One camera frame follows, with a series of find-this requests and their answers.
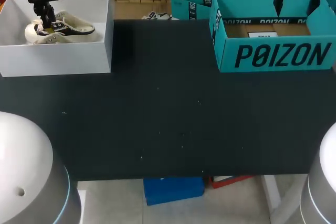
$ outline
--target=white label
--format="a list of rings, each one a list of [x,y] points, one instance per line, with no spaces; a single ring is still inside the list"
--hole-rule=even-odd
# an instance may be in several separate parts
[[[264,33],[248,33],[250,38],[268,38],[268,37],[278,37],[275,31],[268,31]]]

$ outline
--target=cardboard flap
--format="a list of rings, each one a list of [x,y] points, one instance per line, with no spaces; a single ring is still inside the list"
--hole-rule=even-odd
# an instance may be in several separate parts
[[[213,0],[212,3],[209,28],[213,40],[213,46],[215,49],[216,61],[218,66],[220,67],[222,64],[223,51],[227,35],[225,32],[224,23],[222,20],[222,15],[220,14],[217,0]]]
[[[311,35],[336,35],[335,13],[329,8],[326,0],[307,18],[307,26]]]
[[[278,17],[273,0],[217,0],[225,18]]]
[[[302,18],[310,0],[283,0],[278,17],[274,0],[217,0],[223,18]]]

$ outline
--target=shoe sole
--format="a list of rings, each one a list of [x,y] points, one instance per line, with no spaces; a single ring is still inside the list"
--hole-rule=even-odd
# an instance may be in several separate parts
[[[33,44],[34,42],[38,40],[42,40],[45,38],[45,36],[37,35],[34,29],[35,24],[29,24],[26,27],[25,30],[25,37],[26,40]],[[68,41],[72,43],[81,43],[81,42],[95,42],[97,40],[97,32],[94,31],[91,34],[85,34],[85,35],[68,35],[64,36]]]

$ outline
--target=poizon box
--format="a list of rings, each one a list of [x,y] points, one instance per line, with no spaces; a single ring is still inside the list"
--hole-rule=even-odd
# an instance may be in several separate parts
[[[330,69],[336,60],[336,15],[326,0],[213,0],[209,27],[221,72]]]

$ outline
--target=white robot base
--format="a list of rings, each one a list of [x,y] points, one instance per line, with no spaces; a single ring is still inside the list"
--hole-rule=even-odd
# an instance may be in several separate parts
[[[47,135],[0,112],[0,223],[78,224],[78,191]]]

